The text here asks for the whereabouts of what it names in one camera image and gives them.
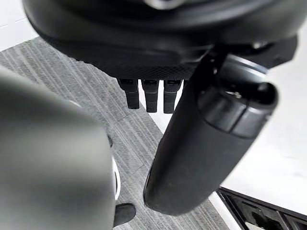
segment foot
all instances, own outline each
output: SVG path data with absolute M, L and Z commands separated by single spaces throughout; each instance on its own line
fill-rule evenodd
M 135 217 L 135 214 L 136 210 L 133 204 L 116 205 L 114 227 L 128 223 Z

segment gray carpet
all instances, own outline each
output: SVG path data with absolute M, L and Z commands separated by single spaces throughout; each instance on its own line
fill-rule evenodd
M 105 125 L 114 141 L 112 151 L 122 179 L 118 203 L 132 202 L 137 208 L 136 218 L 116 230 L 228 229 L 209 201 L 181 217 L 162 215 L 143 205 L 143 186 L 162 133 L 144 108 L 127 108 L 114 78 L 66 57 L 40 38 L 2 51 L 0 65 L 79 103 Z

